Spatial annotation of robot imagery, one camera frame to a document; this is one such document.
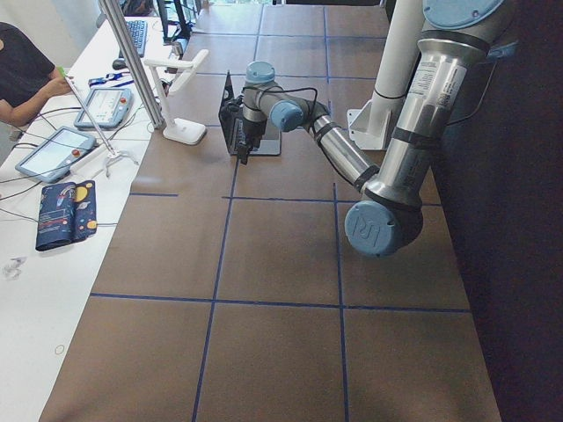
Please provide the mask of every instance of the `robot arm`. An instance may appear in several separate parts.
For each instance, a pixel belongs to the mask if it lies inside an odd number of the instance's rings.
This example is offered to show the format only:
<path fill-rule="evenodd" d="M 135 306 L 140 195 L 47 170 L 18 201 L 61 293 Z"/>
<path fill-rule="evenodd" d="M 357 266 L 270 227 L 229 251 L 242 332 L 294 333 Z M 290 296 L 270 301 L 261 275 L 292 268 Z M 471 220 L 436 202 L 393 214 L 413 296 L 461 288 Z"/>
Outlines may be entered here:
<path fill-rule="evenodd" d="M 446 3 L 424 1 L 421 59 L 380 169 L 348 140 L 325 106 L 280 87 L 269 63 L 253 62 L 246 72 L 243 155 L 260 145 L 267 119 L 282 132 L 305 128 L 337 172 L 362 193 L 363 200 L 348 211 L 345 229 L 350 243 L 369 256 L 390 255 L 419 235 L 420 186 L 465 73 L 486 59 L 515 13 L 510 0 L 483 0 L 480 10 L 474 2 Z"/>

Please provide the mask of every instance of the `blue passport cover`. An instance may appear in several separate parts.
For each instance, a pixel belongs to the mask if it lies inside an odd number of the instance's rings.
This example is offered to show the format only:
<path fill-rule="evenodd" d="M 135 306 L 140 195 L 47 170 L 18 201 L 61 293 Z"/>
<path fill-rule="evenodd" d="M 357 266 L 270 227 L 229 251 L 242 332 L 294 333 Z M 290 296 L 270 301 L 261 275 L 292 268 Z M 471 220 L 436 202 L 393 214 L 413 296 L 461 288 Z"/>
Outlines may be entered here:
<path fill-rule="evenodd" d="M 58 183 L 41 190 L 35 249 L 48 251 L 85 240 L 96 233 L 96 185 Z"/>

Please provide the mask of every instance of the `tablet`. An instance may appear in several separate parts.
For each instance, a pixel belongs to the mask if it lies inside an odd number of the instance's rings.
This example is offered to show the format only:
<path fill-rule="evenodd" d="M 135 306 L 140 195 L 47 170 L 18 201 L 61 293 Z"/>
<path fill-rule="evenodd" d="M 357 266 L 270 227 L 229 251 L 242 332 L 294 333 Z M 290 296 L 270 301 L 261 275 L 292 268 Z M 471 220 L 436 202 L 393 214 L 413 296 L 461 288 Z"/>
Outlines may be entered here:
<path fill-rule="evenodd" d="M 115 129 L 123 121 L 129 110 L 131 90 L 128 88 L 92 88 L 84 103 L 88 111 L 102 129 Z M 90 118 L 81 110 L 74 120 L 78 129 L 94 129 Z"/>
<path fill-rule="evenodd" d="M 71 127 L 61 127 L 16 165 L 16 170 L 42 182 L 63 178 L 70 166 L 91 152 L 96 138 Z"/>

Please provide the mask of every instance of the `white table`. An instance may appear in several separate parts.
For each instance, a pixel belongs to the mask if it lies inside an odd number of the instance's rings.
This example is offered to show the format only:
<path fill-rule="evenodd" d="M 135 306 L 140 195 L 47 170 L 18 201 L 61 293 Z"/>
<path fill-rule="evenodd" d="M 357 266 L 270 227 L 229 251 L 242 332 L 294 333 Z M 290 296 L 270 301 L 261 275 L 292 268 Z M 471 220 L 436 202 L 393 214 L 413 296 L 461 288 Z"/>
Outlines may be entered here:
<path fill-rule="evenodd" d="M 160 21 L 147 18 L 149 35 L 145 57 L 168 58 L 170 48 L 162 45 Z M 105 22 L 69 71 L 75 85 L 88 92 L 87 80 L 114 72 L 112 62 L 119 47 L 110 25 Z M 117 150 L 126 150 L 140 162 L 149 144 L 152 125 L 136 95 L 128 116 L 135 120 L 112 141 Z M 78 106 L 72 95 L 52 98 L 43 108 L 48 112 L 61 107 Z M 47 113 L 55 127 L 73 126 L 77 112 Z M 29 134 L 49 136 L 54 129 L 44 120 L 36 120 Z M 21 142 L 42 140 L 24 135 Z M 0 180 L 21 177 L 14 166 L 30 152 L 14 149 L 0 168 Z M 101 224 L 117 223 L 129 194 L 138 166 L 124 158 L 110 167 L 110 178 L 102 171 L 107 152 L 100 147 L 71 169 L 63 181 L 96 181 L 97 219 Z M 0 184 L 7 197 L 35 184 L 21 179 Z M 0 200 L 0 208 L 34 219 L 39 212 L 40 191 L 45 184 L 12 199 Z M 9 280 L 0 273 L 0 420 L 33 422 L 41 415 L 55 383 L 62 361 L 77 327 L 84 305 L 96 279 L 114 232 L 114 226 L 98 228 L 95 236 L 79 244 L 47 252 L 34 249 L 37 223 L 0 212 L 0 270 L 13 258 L 26 258 L 21 274 Z"/>

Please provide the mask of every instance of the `white stand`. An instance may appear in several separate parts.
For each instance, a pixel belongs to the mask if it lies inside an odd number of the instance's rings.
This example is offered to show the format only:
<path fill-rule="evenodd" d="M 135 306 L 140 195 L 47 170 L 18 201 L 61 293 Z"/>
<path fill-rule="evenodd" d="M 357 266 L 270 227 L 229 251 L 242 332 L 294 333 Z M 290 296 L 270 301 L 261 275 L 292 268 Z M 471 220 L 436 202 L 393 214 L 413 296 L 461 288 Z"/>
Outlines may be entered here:
<path fill-rule="evenodd" d="M 104 170 L 106 170 L 106 177 L 109 178 L 109 166 L 112 165 L 113 163 L 115 163 L 116 161 L 121 160 L 122 158 L 130 158 L 131 161 L 133 161 L 133 163 L 135 163 L 135 165 L 139 165 L 139 162 L 137 160 L 135 160 L 135 158 L 129 152 L 118 151 L 117 149 L 112 147 L 112 144 L 109 143 L 109 140 L 106 138 L 106 135 L 104 135 L 104 132 L 102 131 L 98 122 L 90 114 L 90 110 L 88 110 L 88 106 L 84 103 L 84 101 L 80 97 L 80 92 L 78 92 L 77 87 L 74 86 L 74 84 L 72 83 L 72 80 L 68 76 L 64 75 L 64 79 L 67 81 L 67 84 L 69 84 L 69 86 L 72 90 L 72 93 L 77 98 L 78 103 L 80 103 L 80 106 L 84 109 L 84 112 L 86 113 L 86 115 L 90 119 L 92 125 L 94 126 L 94 129 L 96 129 L 96 132 L 98 132 L 99 137 L 101 138 L 102 142 L 104 143 L 104 145 L 107 148 L 108 153 L 107 153 L 106 159 L 104 160 Z"/>
<path fill-rule="evenodd" d="M 187 145 L 195 145 L 201 141 L 203 136 L 207 132 L 205 125 L 201 123 L 196 123 L 194 121 L 173 118 L 170 107 L 168 106 L 168 101 L 166 99 L 165 89 L 160 82 L 160 76 L 157 73 L 157 67 L 175 68 L 183 69 L 182 74 L 174 81 L 172 84 L 170 94 L 179 90 L 182 86 L 187 84 L 192 77 L 195 76 L 195 70 L 203 62 L 203 59 L 207 57 L 208 50 L 200 50 L 200 52 L 194 57 L 190 62 L 183 60 L 173 60 L 173 59 L 144 59 L 143 63 L 148 66 L 150 73 L 155 81 L 157 87 L 158 98 L 160 98 L 160 105 L 162 106 L 162 114 L 165 117 L 166 128 L 163 131 L 163 136 L 167 139 L 173 141 L 182 142 Z"/>
<path fill-rule="evenodd" d="M 387 148 L 419 54 L 416 40 L 423 24 L 422 0 L 397 1 L 373 96 L 361 110 L 347 113 L 350 139 L 358 148 Z"/>

